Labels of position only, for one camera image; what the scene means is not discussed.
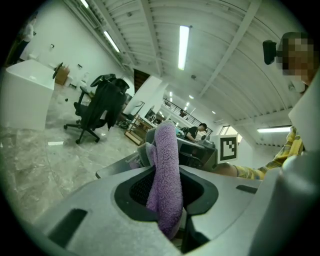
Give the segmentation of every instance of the plaid sleeve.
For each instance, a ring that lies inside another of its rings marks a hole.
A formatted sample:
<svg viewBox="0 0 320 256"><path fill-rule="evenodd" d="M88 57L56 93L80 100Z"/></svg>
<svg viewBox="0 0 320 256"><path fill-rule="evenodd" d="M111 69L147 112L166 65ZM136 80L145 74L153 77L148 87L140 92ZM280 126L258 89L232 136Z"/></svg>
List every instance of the plaid sleeve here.
<svg viewBox="0 0 320 256"><path fill-rule="evenodd" d="M297 129L294 126L291 126L290 133L286 137L285 145L271 162L258 169L235 165L237 177L250 180L263 180L268 170L281 167L288 157L300 155L302 149L303 144L300 136L297 134Z"/></svg>

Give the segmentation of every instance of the cardboard box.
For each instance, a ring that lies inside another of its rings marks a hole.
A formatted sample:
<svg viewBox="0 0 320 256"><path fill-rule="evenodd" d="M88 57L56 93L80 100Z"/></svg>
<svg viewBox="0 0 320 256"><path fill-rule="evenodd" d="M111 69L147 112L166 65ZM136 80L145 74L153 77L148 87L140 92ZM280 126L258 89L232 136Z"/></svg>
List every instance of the cardboard box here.
<svg viewBox="0 0 320 256"><path fill-rule="evenodd" d="M55 76L55 82L58 84L58 85L64 85L67 78L68 78L68 74L70 73L70 70L68 67L60 67L56 76Z"/></svg>

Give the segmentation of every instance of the window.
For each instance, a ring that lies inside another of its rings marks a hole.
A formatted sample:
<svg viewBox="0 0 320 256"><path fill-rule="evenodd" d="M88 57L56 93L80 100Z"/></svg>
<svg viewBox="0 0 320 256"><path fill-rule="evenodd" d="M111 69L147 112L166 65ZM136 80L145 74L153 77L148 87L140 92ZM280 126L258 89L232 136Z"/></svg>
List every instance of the window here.
<svg viewBox="0 0 320 256"><path fill-rule="evenodd" d="M219 135L237 135L238 144L242 140L242 136L231 126L222 127Z"/></svg>

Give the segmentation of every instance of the railing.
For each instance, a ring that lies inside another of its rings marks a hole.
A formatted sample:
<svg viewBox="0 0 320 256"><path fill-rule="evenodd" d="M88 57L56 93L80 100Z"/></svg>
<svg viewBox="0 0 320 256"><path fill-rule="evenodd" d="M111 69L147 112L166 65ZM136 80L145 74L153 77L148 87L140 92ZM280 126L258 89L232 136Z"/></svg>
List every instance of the railing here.
<svg viewBox="0 0 320 256"><path fill-rule="evenodd" d="M181 110L183 111L183 109L175 104L173 104L172 102L170 102L169 100L167 100L166 98L162 98L162 105L165 106L166 108L170 109L172 112L175 112L177 114L180 115ZM185 116L183 117L183 119L185 119L186 121L188 121L190 124L194 125L194 126L199 126L201 124L201 122L194 118L192 115L188 114L187 112L184 112ZM212 130L207 127L207 135L210 135L212 133Z"/></svg>

